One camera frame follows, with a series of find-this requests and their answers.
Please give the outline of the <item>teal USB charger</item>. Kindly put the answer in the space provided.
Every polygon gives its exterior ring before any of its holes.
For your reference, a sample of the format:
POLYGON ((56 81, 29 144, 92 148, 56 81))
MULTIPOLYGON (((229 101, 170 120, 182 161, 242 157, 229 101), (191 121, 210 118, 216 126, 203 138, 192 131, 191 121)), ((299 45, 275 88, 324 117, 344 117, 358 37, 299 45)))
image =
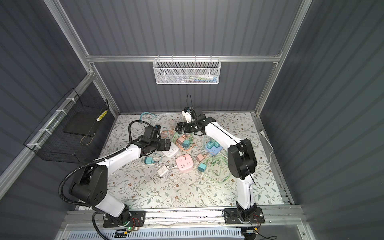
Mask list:
POLYGON ((208 148, 208 149, 211 149, 211 148, 214 147, 214 146, 215 146, 215 141, 210 140, 210 141, 207 143, 207 148, 208 148))
POLYGON ((207 165, 204 163, 200 163, 198 166, 198 171, 204 173, 207 169, 207 165))

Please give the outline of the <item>blue power strip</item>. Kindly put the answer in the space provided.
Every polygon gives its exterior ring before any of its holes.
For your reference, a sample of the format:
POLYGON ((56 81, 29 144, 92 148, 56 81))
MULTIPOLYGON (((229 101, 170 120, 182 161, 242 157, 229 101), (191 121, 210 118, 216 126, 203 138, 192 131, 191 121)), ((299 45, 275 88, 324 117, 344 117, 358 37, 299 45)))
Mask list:
POLYGON ((205 144, 205 150, 208 152, 209 156, 211 157, 216 156, 222 149, 223 149, 222 146, 220 146, 219 148, 212 147, 211 149, 208 149, 207 144, 205 144))

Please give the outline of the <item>pink power strip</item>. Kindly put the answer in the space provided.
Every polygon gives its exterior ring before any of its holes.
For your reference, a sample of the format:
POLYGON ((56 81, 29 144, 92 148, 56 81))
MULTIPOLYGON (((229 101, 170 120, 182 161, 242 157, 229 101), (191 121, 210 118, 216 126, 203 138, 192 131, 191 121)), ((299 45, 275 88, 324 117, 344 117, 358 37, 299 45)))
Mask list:
POLYGON ((176 164, 180 172, 185 173, 194 167, 194 161, 190 155, 182 155, 176 158, 176 164))

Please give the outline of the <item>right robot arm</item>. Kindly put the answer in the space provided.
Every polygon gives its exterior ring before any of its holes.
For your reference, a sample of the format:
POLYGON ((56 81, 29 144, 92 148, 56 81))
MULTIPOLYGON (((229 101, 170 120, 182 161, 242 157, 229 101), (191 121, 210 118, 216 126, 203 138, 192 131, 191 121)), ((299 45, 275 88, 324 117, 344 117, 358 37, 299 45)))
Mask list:
POLYGON ((212 117, 206 117, 200 107, 186 107, 182 111, 186 119, 177 123, 178 134, 193 133, 197 136, 208 136, 227 150, 230 173, 237 180, 237 208, 250 211, 257 207, 253 197, 253 173, 257 166, 257 158, 249 139, 240 139, 227 130, 212 117))

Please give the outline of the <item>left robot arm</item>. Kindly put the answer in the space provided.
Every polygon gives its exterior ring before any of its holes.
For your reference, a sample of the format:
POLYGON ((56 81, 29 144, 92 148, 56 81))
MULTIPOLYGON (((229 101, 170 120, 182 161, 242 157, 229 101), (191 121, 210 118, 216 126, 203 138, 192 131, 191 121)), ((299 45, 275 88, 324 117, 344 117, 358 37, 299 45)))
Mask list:
POLYGON ((128 207, 109 193, 109 176, 124 165, 141 157, 146 157, 156 151, 168 151, 170 146, 171 141, 161 137, 160 125, 145 127, 144 133, 135 140, 132 139, 132 134, 129 134, 127 146, 78 170, 69 193, 83 201, 89 208, 96 208, 118 218, 128 207))

